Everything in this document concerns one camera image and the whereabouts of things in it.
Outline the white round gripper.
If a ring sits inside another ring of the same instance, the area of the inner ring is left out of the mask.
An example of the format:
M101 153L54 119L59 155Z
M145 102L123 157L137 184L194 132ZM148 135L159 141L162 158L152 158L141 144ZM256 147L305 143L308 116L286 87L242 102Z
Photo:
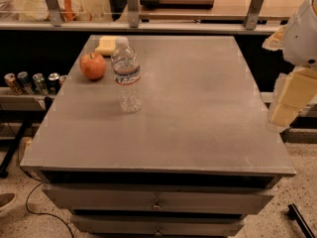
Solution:
M278 76L267 113L266 128L281 133L317 95L317 70L308 68L317 66L317 0L304 0L286 27L264 40L263 48L283 49L284 59L296 65L290 74Z

